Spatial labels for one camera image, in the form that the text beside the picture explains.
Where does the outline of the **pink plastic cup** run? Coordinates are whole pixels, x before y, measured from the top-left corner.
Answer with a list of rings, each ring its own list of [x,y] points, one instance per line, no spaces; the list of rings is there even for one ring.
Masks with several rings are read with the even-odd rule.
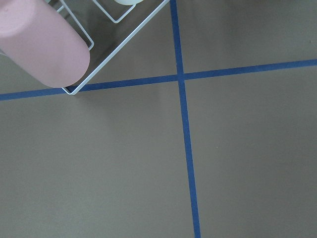
[[[90,63],[85,41],[44,0],[0,2],[0,51],[52,88],[76,83]]]

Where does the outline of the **pale green cup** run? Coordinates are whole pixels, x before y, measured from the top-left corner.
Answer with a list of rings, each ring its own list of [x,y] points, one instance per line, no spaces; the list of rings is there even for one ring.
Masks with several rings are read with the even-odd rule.
[[[121,5],[135,5],[135,4],[138,4],[142,1],[143,0],[115,0],[115,2],[117,2]]]

